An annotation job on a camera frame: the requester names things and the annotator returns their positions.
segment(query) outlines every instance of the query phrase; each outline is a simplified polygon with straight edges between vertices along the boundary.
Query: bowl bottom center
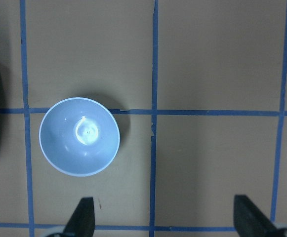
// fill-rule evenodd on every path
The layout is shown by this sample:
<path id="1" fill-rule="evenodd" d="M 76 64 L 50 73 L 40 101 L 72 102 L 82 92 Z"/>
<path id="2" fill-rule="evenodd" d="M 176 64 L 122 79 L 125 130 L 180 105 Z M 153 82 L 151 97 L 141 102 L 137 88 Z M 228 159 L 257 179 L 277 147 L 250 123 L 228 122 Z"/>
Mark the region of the bowl bottom center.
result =
<path id="1" fill-rule="evenodd" d="M 91 145 L 98 139 L 98 127 L 96 123 L 82 116 L 75 125 L 75 135 L 79 142 L 84 145 Z"/>

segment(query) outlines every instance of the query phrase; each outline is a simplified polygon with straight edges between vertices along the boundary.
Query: blue tape grid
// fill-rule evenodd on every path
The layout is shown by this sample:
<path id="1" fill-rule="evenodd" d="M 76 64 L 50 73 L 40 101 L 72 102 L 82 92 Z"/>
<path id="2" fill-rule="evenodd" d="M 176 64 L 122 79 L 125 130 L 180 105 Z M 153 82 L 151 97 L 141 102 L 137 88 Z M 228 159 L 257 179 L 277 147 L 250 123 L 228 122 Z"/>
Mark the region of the blue tape grid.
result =
<path id="1" fill-rule="evenodd" d="M 0 223 L 1 228 L 28 228 L 30 237 L 34 237 L 34 229 L 45 229 L 56 225 L 35 224 L 33 207 L 32 166 L 31 166 L 31 141 L 30 141 L 30 114 L 46 113 L 49 108 L 30 108 L 28 105 L 28 78 L 27 78 L 27 42 L 26 42 L 26 5 L 25 0 L 20 0 L 20 24 L 21 24 L 21 62 L 22 62 L 22 86 L 24 108 L 0 109 L 0 114 L 24 114 L 25 120 L 25 147 L 26 147 L 26 170 L 28 190 L 28 223 Z M 277 192 L 280 173 L 280 155 L 285 111 L 285 90 L 287 81 L 287 8 L 285 40 L 282 67 L 282 84 L 279 111 L 246 111 L 246 110 L 158 110 L 158 0 L 155 0 L 153 13 L 153 72 L 152 72 L 152 106 L 150 110 L 110 109 L 113 114 L 119 115 L 151 115 L 151 179 L 150 179 L 150 224 L 149 226 L 96 226 L 97 230 L 137 230 L 149 231 L 149 236 L 154 237 L 154 231 L 173 232 L 233 232 L 233 227 L 162 227 L 155 226 L 155 185 L 156 185 L 156 141 L 157 141 L 157 115 L 177 116 L 263 116 L 278 117 L 276 154 L 274 165 L 273 193 L 271 204 L 271 220 L 276 219 Z"/>
<path id="2" fill-rule="evenodd" d="M 277 192 L 278 192 L 278 182 L 279 182 L 280 162 L 281 162 L 281 148 L 282 148 L 282 134 L 283 134 L 283 126 L 284 126 L 284 118 L 285 118 L 286 81 L 287 81 L 287 6 L 286 6 L 286 24 L 285 24 L 285 40 L 284 40 L 284 53 L 283 53 L 280 114 L 279 114 L 278 128 L 277 128 L 274 178 L 273 178 L 273 193 L 272 193 L 272 204 L 271 204 L 271 214 L 270 214 L 271 221 L 276 220 Z"/>
<path id="3" fill-rule="evenodd" d="M 27 38 L 26 38 L 26 3 L 20 0 L 20 32 L 21 32 L 21 70 L 23 85 L 23 103 L 25 119 L 25 149 L 28 193 L 28 222 L 29 236 L 35 236 L 34 199 L 31 166 L 31 140 L 30 140 L 30 110 L 28 105 L 28 77 L 27 77 Z"/>

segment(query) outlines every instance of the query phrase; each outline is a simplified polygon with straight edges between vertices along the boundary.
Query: bowl rim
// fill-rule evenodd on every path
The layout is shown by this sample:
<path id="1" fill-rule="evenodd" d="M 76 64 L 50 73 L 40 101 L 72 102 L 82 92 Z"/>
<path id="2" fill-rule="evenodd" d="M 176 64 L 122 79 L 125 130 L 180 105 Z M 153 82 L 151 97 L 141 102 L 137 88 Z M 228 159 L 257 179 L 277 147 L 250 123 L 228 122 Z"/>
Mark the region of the bowl rim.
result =
<path id="1" fill-rule="evenodd" d="M 112 156 L 112 158 L 110 159 L 110 161 L 104 166 L 102 167 L 101 169 L 98 169 L 94 172 L 90 172 L 90 173 L 83 173 L 83 174 L 76 174 L 76 173 L 72 173 L 72 172 L 68 172 L 66 170 L 63 170 L 61 168 L 59 168 L 58 166 L 56 166 L 55 164 L 53 164 L 50 159 L 48 158 L 48 156 L 45 154 L 44 150 L 43 150 L 43 147 L 42 147 L 42 144 L 41 144 L 41 128 L 42 128 L 42 125 L 43 125 L 43 122 L 45 120 L 45 118 L 47 117 L 47 115 L 58 105 L 66 102 L 66 101 L 70 101 L 70 100 L 86 100 L 86 101 L 89 101 L 91 103 L 94 103 L 94 104 L 97 104 L 99 105 L 100 107 L 102 107 L 108 115 L 110 115 L 110 117 L 112 118 L 112 120 L 114 121 L 114 124 L 116 126 L 116 129 L 117 129 L 117 132 L 118 132 L 118 143 L 117 143 L 117 148 L 116 148 L 116 151 L 114 153 L 114 155 Z M 67 99 L 64 99 L 64 100 L 61 100 L 59 101 L 58 103 L 56 103 L 55 105 L 53 105 L 46 113 L 45 115 L 43 116 L 43 119 L 40 123 L 40 128 L 39 128 L 39 144 L 40 144 L 40 148 L 41 148 L 41 151 L 44 155 L 44 157 L 46 158 L 46 160 L 55 168 L 57 169 L 58 171 L 64 173 L 64 174 L 67 174 L 67 175 L 70 175 L 70 176 L 75 176 L 75 177 L 86 177 L 86 176 L 91 176 L 91 175 L 94 175 L 94 174 L 97 174 L 101 171 L 103 171 L 105 168 L 107 168 L 111 162 L 113 162 L 114 158 L 116 157 L 117 155 L 117 152 L 119 150 L 119 146 L 120 146 L 120 131 L 119 131 L 119 127 L 118 127 L 118 124 L 116 122 L 116 119 L 115 117 L 112 115 L 112 113 L 105 107 L 103 106 L 102 104 L 100 104 L 99 102 L 95 101 L 95 100 L 92 100 L 92 99 L 88 99 L 88 98 L 84 98 L 84 97 L 71 97 L 71 98 L 67 98 Z"/>

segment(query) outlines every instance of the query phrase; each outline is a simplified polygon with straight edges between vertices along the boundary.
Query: bowl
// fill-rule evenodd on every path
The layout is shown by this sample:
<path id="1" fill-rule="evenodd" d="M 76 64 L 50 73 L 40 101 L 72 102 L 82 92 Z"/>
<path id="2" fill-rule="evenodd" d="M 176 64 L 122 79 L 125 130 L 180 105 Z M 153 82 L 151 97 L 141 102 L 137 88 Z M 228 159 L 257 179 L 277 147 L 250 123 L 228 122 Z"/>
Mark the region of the bowl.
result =
<path id="1" fill-rule="evenodd" d="M 115 118 L 103 105 L 74 97 L 58 102 L 44 115 L 39 142 L 54 168 L 85 177 L 102 171 L 113 161 L 120 133 Z"/>

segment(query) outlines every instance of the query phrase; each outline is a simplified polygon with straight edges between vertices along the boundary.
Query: light blue bowl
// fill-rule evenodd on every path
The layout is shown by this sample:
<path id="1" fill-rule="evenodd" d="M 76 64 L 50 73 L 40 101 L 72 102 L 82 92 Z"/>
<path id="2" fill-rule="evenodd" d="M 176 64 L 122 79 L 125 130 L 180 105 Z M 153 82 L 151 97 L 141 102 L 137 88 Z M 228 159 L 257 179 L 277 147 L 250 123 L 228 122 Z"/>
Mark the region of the light blue bowl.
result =
<path id="1" fill-rule="evenodd" d="M 41 150 L 62 173 L 90 176 L 105 169 L 115 158 L 120 133 L 113 115 L 86 98 L 69 98 L 52 106 L 39 130 Z"/>

